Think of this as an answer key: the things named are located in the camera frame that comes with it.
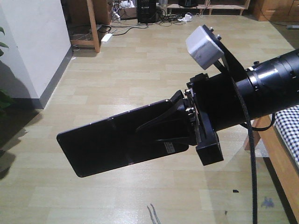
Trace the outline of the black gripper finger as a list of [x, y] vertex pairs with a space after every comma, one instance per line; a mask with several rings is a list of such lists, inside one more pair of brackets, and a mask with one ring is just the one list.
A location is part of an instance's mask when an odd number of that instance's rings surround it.
[[171, 101], [171, 110], [185, 110], [187, 98], [184, 97], [181, 90], [178, 90], [170, 98]]
[[174, 142], [192, 146], [197, 144], [194, 128], [184, 109], [169, 109], [140, 125], [135, 133], [150, 142]]

